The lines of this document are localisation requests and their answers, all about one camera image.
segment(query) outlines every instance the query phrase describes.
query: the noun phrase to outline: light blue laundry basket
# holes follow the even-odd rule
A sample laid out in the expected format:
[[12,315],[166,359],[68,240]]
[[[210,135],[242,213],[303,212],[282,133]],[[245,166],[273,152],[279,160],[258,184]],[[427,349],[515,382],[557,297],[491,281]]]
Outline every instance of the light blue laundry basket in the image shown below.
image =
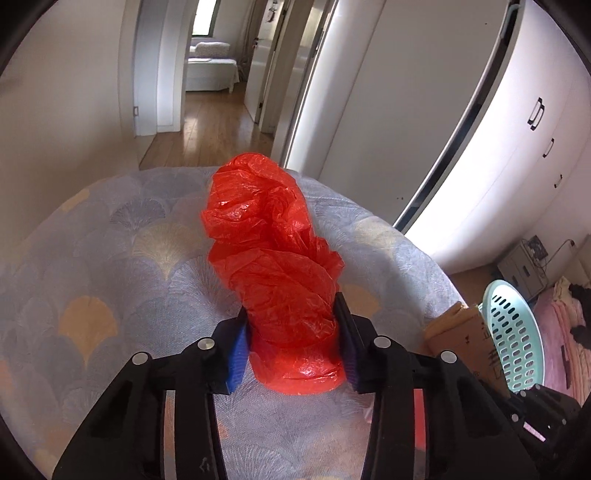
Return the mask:
[[504,280],[488,285],[480,306],[513,392],[544,383],[544,348],[534,314]]

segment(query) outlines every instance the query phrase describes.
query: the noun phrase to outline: red plastic bag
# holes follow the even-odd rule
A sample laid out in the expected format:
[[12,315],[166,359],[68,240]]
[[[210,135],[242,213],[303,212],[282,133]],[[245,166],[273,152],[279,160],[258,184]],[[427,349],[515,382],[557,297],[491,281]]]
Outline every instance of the red plastic bag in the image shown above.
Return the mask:
[[315,236],[296,181],[264,155],[239,155],[213,176],[201,218],[209,261],[248,311],[256,378],[291,395],[338,387],[332,307],[344,263]]

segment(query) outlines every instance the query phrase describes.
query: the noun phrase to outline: white bedsheet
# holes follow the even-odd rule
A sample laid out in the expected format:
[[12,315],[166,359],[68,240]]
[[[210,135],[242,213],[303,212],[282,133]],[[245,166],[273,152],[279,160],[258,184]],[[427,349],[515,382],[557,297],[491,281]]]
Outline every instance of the white bedsheet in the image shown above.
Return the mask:
[[186,91],[234,90],[234,84],[240,81],[238,67],[234,59],[189,59],[187,66]]

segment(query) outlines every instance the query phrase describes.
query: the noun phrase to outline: window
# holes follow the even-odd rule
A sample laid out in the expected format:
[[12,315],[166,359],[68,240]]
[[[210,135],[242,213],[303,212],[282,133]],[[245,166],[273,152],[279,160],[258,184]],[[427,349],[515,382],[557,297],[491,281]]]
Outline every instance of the window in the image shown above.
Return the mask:
[[213,37],[213,27],[216,24],[217,11],[222,0],[199,0],[195,23],[194,37]]

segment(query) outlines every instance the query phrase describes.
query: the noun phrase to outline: cabinet handle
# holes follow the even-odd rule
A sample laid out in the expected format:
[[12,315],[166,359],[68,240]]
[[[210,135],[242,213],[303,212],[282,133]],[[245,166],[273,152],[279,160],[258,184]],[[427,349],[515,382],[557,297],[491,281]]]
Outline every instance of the cabinet handle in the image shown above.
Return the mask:
[[546,158],[548,155],[550,155],[550,152],[552,151],[553,148],[554,148],[554,138],[552,140],[550,140],[550,145],[548,145],[548,150],[546,150],[546,153],[544,155],[542,155],[542,158]]
[[544,101],[540,97],[535,103],[534,110],[531,112],[530,118],[527,121],[527,124],[530,126],[532,131],[535,131],[535,129],[540,126],[540,122],[542,121],[545,112],[546,107],[544,106]]

